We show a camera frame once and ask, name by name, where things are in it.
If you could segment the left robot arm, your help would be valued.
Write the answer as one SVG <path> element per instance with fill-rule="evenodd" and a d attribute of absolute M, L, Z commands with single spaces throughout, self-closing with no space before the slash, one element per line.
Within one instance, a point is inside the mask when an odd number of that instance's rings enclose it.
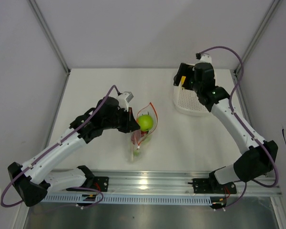
<path fill-rule="evenodd" d="M 100 191 L 97 178 L 87 166 L 59 173 L 52 173 L 52 170 L 105 130 L 116 129 L 122 133 L 139 130 L 140 126 L 129 106 L 132 98 L 131 92 L 121 93 L 116 98 L 104 97 L 96 107 L 76 117 L 56 143 L 22 164 L 13 162 L 8 166 L 12 185 L 26 206 L 32 207 L 48 193 L 64 189 L 74 191 L 80 187 L 84 191 L 91 188 Z"/>

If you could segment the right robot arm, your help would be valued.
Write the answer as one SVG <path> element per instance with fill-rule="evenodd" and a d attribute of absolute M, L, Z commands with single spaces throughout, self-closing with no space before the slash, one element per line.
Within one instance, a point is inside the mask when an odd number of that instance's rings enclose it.
<path fill-rule="evenodd" d="M 225 185 L 237 181 L 255 181 L 261 175 L 277 171 L 277 144 L 273 140 L 266 141 L 237 114 L 230 101 L 231 95 L 215 84 L 215 71 L 211 63 L 181 63 L 174 77 L 174 86 L 194 91 L 200 104 L 224 125 L 240 151 L 241 156 L 233 164 L 209 173 L 207 180 L 211 192 L 220 192 Z"/>

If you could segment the yellow lemon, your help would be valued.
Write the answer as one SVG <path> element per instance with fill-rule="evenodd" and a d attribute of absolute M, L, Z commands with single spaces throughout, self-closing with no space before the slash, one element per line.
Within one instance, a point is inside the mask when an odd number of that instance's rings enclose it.
<path fill-rule="evenodd" d="M 181 86 L 183 86 L 183 84 L 184 84 L 184 82 L 185 82 L 185 79 L 186 79 L 185 76 L 182 76 L 182 77 L 181 77 L 181 82 L 180 82 Z"/>

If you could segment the red grape bunch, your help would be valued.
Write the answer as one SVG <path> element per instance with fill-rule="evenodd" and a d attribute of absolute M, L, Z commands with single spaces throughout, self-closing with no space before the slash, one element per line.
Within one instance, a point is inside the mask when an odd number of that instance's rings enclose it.
<path fill-rule="evenodd" d="M 136 144 L 140 141 L 141 138 L 143 138 L 146 135 L 146 132 L 141 130 L 136 130 L 132 133 L 131 136 L 131 143 Z"/>

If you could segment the clear orange-zipper zip bag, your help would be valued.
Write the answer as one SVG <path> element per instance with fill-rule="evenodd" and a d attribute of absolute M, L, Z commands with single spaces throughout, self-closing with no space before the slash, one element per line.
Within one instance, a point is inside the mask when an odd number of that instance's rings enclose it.
<path fill-rule="evenodd" d="M 158 114 L 153 103 L 142 108 L 136 116 L 139 130 L 132 132 L 130 138 L 130 162 L 138 161 L 146 152 L 153 132 L 158 126 Z"/>

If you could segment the green apple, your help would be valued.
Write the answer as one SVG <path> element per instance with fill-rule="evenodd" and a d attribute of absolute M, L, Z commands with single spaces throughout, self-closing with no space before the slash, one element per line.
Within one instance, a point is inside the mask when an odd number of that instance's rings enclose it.
<path fill-rule="evenodd" d="M 153 128 L 153 118 L 148 114 L 139 116 L 137 123 L 140 126 L 140 130 L 143 132 L 148 132 Z"/>

